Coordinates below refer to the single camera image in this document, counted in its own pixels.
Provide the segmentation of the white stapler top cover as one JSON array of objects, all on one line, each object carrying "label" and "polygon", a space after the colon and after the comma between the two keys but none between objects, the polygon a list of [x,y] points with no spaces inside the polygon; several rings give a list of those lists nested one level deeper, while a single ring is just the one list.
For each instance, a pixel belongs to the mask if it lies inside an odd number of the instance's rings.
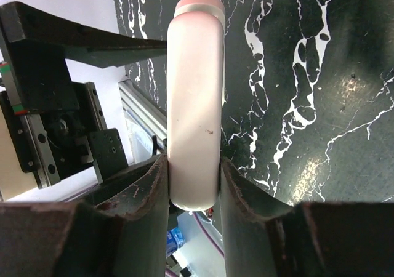
[{"label": "white stapler top cover", "polygon": [[169,194],[185,211],[212,207],[219,188],[225,8],[180,0],[167,30]]}]

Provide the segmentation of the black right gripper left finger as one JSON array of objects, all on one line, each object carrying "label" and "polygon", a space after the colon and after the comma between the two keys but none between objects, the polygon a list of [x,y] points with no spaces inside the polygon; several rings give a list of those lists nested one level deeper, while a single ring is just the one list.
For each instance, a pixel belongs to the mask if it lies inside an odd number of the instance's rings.
[{"label": "black right gripper left finger", "polygon": [[1,275],[163,276],[167,175],[159,155],[80,201],[1,204]]}]

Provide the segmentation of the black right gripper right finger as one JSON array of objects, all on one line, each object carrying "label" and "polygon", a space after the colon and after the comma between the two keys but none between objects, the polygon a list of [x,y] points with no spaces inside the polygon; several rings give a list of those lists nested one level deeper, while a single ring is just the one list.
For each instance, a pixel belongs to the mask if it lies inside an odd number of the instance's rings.
[{"label": "black right gripper right finger", "polygon": [[227,276],[392,276],[393,204],[289,206],[222,158],[220,214]]}]

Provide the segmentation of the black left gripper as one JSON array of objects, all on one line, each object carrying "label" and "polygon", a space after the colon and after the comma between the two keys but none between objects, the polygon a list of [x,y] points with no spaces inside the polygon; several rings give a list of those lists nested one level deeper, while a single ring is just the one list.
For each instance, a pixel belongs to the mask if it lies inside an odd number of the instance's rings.
[{"label": "black left gripper", "polygon": [[73,82],[65,59],[119,67],[166,55],[167,42],[92,28],[19,1],[1,6],[1,25],[1,108],[22,171],[46,188],[90,167],[100,183],[126,168],[94,83]]}]

